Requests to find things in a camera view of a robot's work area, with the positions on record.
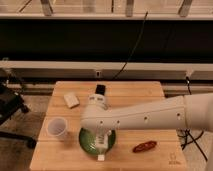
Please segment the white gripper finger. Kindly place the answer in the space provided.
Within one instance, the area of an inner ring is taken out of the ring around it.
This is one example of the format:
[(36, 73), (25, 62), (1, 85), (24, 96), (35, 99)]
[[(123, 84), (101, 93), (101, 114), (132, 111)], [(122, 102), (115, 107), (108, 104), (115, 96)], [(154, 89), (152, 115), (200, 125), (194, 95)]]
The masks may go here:
[(105, 154), (99, 154), (97, 160), (98, 161), (104, 161), (105, 160)]

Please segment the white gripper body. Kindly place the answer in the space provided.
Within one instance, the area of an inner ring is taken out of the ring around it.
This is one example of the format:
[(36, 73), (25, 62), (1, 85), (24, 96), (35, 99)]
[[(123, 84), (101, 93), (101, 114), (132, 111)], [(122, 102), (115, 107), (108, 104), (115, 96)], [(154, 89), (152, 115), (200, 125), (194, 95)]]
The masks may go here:
[(98, 132), (95, 136), (95, 147), (98, 150), (99, 153), (105, 153), (108, 149), (108, 140), (111, 136), (112, 131), (109, 130), (105, 133)]

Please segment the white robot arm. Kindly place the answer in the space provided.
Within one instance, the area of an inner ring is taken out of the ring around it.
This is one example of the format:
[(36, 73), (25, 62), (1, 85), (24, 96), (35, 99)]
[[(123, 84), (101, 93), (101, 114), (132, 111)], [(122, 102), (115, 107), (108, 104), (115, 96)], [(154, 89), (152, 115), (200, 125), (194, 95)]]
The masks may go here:
[(105, 110), (91, 95), (81, 126), (94, 134), (127, 129), (196, 129), (213, 132), (213, 93), (176, 96), (134, 106)]

